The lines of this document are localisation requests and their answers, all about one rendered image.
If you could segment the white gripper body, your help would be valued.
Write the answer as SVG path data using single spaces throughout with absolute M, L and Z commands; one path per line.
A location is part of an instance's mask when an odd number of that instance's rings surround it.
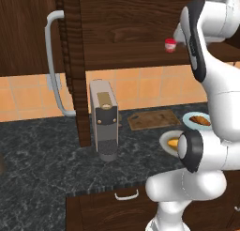
M 177 25 L 173 38 L 177 44 L 187 45 L 185 34 L 188 32 L 188 25 L 181 25 L 180 23 Z

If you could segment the red lidded jam jar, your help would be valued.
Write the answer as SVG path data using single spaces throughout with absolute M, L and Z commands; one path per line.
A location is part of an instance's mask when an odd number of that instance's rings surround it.
M 166 38 L 165 39 L 165 51 L 167 53 L 173 53 L 175 51 L 177 42 L 173 38 Z

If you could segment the brown croissant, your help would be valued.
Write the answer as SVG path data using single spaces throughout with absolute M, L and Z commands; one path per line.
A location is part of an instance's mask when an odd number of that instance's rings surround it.
M 202 125 L 202 126 L 210 126 L 211 125 L 211 123 L 205 117 L 200 116 L 200 115 L 194 115 L 189 120 L 196 124 Z

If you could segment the brown wooden cutting board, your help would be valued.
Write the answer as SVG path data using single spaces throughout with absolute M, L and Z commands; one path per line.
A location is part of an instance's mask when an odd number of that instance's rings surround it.
M 171 109 L 134 113 L 127 121 L 133 131 L 165 128 L 181 124 Z

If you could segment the dark wood open cabinet door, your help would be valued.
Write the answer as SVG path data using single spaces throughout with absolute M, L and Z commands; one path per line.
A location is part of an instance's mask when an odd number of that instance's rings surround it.
M 80 146 L 91 146 L 80 0 L 55 0 L 65 18 L 58 22 L 67 87 L 76 111 Z

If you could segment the dark wood closed cabinet door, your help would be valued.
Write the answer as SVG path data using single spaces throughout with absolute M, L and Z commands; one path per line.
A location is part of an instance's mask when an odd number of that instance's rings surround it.
M 44 29 L 55 0 L 0 0 L 0 77 L 49 72 Z

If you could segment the light blue plate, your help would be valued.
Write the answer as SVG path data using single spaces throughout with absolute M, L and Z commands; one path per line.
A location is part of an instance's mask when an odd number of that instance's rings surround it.
M 190 129 L 193 129 L 193 130 L 205 130 L 205 131 L 209 131 L 209 130 L 212 129 L 212 125 L 210 125 L 210 126 L 202 126 L 202 125 L 199 125 L 199 124 L 196 124 L 196 123 L 190 121 L 189 119 L 192 116 L 203 116 L 211 123 L 210 116 L 208 114 L 201 113 L 201 112 L 189 112 L 189 113 L 184 114 L 183 122 Z

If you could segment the white plate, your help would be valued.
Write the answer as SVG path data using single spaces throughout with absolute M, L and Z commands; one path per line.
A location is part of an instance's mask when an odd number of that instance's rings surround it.
M 178 157 L 178 150 L 177 148 L 172 148 L 171 146 L 169 146 L 168 141 L 173 138 L 176 138 L 178 140 L 182 133 L 183 131 L 167 131 L 164 132 L 159 138 L 159 143 L 161 147 L 167 153 L 173 155 L 174 157 Z

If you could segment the grey coffee machine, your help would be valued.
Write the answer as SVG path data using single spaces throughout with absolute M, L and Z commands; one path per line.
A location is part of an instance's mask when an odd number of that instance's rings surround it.
M 103 161 L 112 162 L 118 149 L 118 104 L 108 81 L 94 80 L 89 86 L 96 151 Z

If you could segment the dark wood drawer front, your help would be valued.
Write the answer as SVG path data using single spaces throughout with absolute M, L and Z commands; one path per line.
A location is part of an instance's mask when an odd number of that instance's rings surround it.
M 117 201 L 139 190 L 136 199 Z M 190 231 L 235 231 L 240 217 L 231 220 L 240 193 L 233 186 L 212 201 L 193 201 L 184 211 L 183 221 Z M 151 201 L 143 186 L 69 197 L 66 202 L 66 231 L 145 231 L 157 214 L 158 204 Z

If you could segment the white wall socket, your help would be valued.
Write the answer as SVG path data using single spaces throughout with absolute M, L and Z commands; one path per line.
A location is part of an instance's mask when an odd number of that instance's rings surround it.
M 61 80 L 60 80 L 60 73 L 55 73 L 55 79 L 57 83 L 57 87 L 60 90 L 62 88 L 61 86 Z M 49 90 L 53 91 L 53 84 L 52 84 L 52 79 L 50 74 L 46 74 L 46 80 L 47 80 L 47 86 Z

